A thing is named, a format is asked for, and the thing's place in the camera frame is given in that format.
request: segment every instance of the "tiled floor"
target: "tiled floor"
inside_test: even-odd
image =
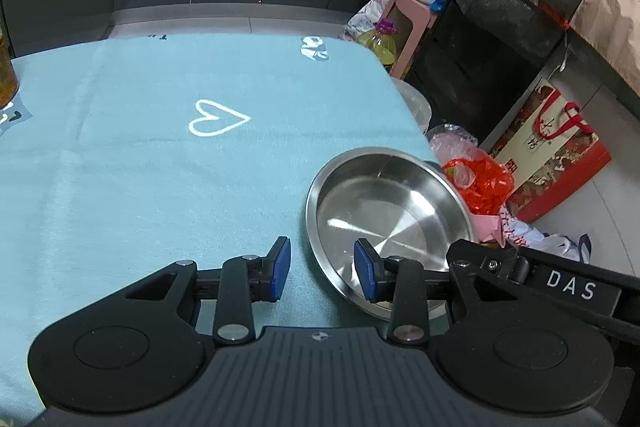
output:
[[[317,35],[337,37],[344,25],[286,19],[249,17],[209,17],[171,19],[122,24],[113,28],[110,38],[175,33],[261,33],[277,35]]]
[[[536,226],[573,239],[589,233],[593,264],[640,275],[640,122],[575,58],[552,83],[583,107],[612,161]]]

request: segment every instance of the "cloth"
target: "cloth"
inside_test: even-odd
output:
[[[572,27],[640,95],[640,0],[583,0]]]
[[[254,305],[258,328],[379,324],[316,265],[308,188],[354,147],[435,157],[376,57],[324,42],[328,60],[304,57],[297,37],[240,34],[113,39],[14,60],[33,116],[0,136],[0,420],[20,426],[42,409],[26,367],[39,331],[178,259],[216,268],[287,235],[284,294]]]

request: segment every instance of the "black label with white text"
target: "black label with white text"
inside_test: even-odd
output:
[[[543,264],[536,267],[536,272],[526,285],[609,317],[613,314],[622,292],[616,286],[586,279]]]

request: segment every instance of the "red bag handle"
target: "red bag handle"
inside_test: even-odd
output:
[[[583,131],[589,134],[595,133],[595,131],[593,130],[593,127],[588,125],[584,121],[584,119],[580,116],[580,107],[578,107],[578,104],[575,102],[567,102],[566,104],[564,104],[564,112],[569,117],[569,120],[564,122],[555,132],[551,134],[544,134],[542,132],[542,115],[545,114],[546,111],[548,111],[552,103],[554,103],[559,97],[560,97],[560,91],[555,89],[554,92],[551,93],[551,95],[549,95],[548,99],[546,99],[545,103],[542,106],[542,109],[540,109],[540,113],[538,114],[538,117],[533,123],[533,129],[536,131],[536,133],[538,133],[538,135],[540,135],[546,140],[553,140],[554,138],[557,138],[562,133],[568,131],[573,127],[579,127],[580,129],[582,129]],[[569,114],[569,111],[572,109],[575,109],[576,111],[576,114],[574,114],[573,116]]]

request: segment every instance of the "bowl rim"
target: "bowl rim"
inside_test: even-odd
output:
[[[356,149],[351,149],[345,151],[343,153],[338,154],[331,160],[329,160],[323,167],[320,169],[313,182],[311,183],[311,187],[309,188],[309,192],[306,195],[306,205],[305,205],[305,228],[306,228],[306,237],[308,238],[309,245],[311,246],[311,250],[316,258],[316,262],[319,264],[322,273],[327,278],[327,280],[332,284],[332,286],[338,290],[338,293],[342,295],[347,300],[356,304],[356,306],[363,311],[367,312],[374,317],[379,319],[389,320],[391,318],[391,310],[387,308],[383,308],[377,304],[370,303],[367,301],[363,295],[360,295],[355,290],[353,290],[339,275],[335,270],[334,266],[329,261],[329,258],[322,247],[322,243],[320,241],[320,234],[318,233],[318,198],[320,195],[320,191],[324,183],[326,183],[329,176],[335,172],[335,170],[344,165],[350,160],[355,158],[359,158],[361,156],[368,155],[388,155],[395,156],[402,160],[408,161],[419,168],[427,171],[429,174],[437,178],[447,189],[447,191],[453,196],[456,202],[461,207],[463,214],[465,215],[466,227],[470,231],[470,241],[478,242],[478,237],[476,233],[476,227],[473,224],[472,214],[466,206],[465,200],[463,200],[462,196],[455,189],[455,187],[449,182],[447,177],[440,170],[440,166],[431,162],[426,162],[420,160],[416,156],[407,154],[405,152],[391,149],[387,147],[359,147]],[[438,307],[439,311],[430,313],[431,318],[438,317],[444,313],[444,306]]]

